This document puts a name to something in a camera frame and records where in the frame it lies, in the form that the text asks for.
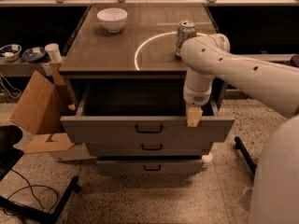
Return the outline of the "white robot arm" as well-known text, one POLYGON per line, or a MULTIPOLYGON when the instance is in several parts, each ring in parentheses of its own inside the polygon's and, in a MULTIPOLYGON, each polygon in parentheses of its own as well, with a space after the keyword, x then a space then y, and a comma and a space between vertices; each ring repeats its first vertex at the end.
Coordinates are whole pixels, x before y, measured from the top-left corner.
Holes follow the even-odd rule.
POLYGON ((188 39, 180 49, 187 65, 184 99, 187 120, 207 103, 220 78, 287 120, 263 146, 254 175, 249 224, 299 224, 299 69, 230 52, 222 34, 188 39))

